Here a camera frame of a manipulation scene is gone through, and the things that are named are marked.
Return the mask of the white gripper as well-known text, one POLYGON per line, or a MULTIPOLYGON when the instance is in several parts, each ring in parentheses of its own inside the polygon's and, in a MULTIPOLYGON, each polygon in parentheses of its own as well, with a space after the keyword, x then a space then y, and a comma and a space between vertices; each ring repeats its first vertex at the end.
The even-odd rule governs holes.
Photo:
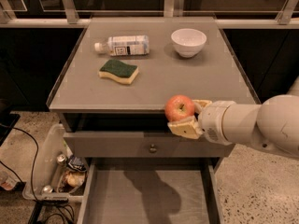
POLYGON ((224 135, 222 121, 227 109, 235 102, 217 101, 212 103, 210 100, 193 100, 192 102, 194 113, 200 114, 198 120, 195 116, 190 116, 179 121, 168 122, 167 126, 171 133, 184 138, 198 139, 204 132, 205 139, 211 143, 231 145, 224 135))

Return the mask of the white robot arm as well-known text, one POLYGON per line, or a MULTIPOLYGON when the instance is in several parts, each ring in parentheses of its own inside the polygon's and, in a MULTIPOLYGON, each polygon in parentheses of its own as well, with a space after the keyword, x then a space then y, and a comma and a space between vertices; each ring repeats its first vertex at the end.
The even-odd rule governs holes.
POLYGON ((283 94, 260 105, 171 97, 164 106, 172 134, 228 146, 240 144, 288 158, 299 158, 299 97, 283 94))

